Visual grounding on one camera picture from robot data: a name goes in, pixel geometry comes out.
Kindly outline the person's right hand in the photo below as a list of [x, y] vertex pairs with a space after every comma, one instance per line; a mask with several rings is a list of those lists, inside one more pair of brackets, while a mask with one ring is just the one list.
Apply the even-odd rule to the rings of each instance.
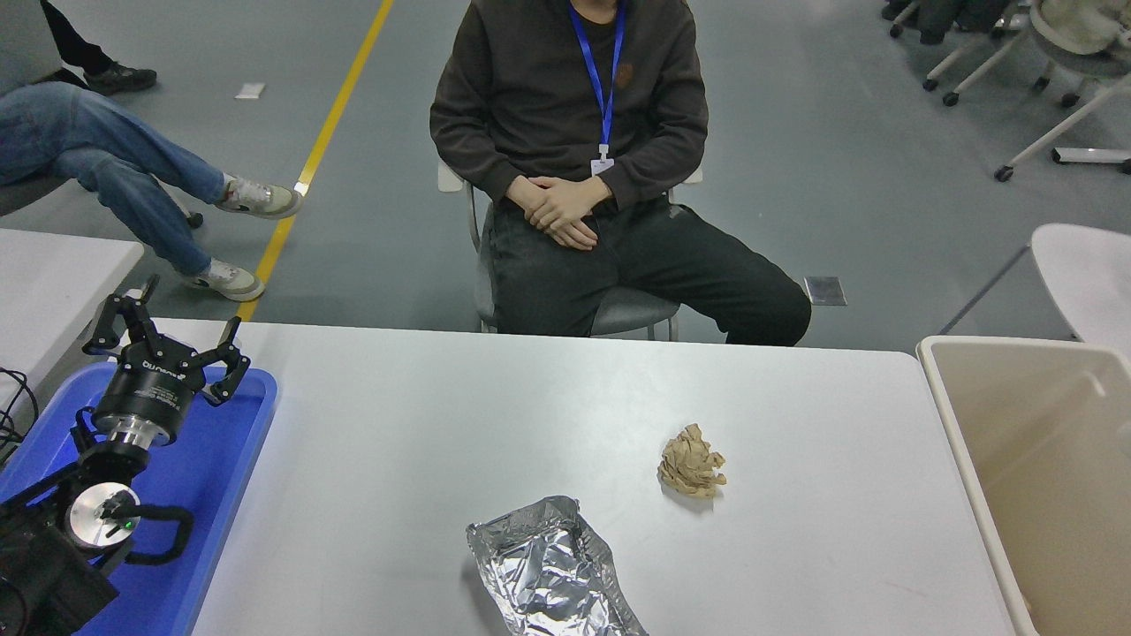
[[[535, 230], [538, 230], [532, 223], [532, 213], [541, 206], [542, 201], [544, 201], [543, 189], [539, 188], [539, 186], [533, 184], [530, 178], [527, 177], [513, 178], [512, 183], [508, 186], [508, 189], [506, 189], [506, 198], [509, 198], [509, 201], [513, 201], [513, 204], [520, 206], [527, 223], [529, 223]], [[566, 248], [579, 251], [590, 251], [595, 248], [598, 241], [596, 232], [586, 225], [582, 220], [576, 222], [571, 226], [563, 226], [556, 231], [538, 231], [549, 235], [549, 238], [559, 246], [564, 246]]]

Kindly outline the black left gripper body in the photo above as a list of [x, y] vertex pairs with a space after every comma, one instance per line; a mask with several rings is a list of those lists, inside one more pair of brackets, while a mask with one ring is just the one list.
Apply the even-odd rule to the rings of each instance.
[[180, 435], [195, 394], [202, 388], [202, 370], [185, 366], [195, 355], [193, 347], [162, 341], [156, 349], [152, 352], [137, 342], [118, 356], [116, 373], [93, 414], [101, 435], [109, 435], [129, 416], [157, 426], [159, 435]]

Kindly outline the person's left hand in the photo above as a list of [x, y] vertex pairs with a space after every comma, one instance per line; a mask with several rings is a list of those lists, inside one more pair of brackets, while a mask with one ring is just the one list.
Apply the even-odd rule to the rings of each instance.
[[551, 177], [530, 178], [530, 181], [539, 186], [544, 194], [544, 201], [532, 213], [532, 223], [538, 230], [556, 231], [571, 226], [592, 214], [594, 206], [613, 196], [601, 177], [585, 178], [579, 182]]

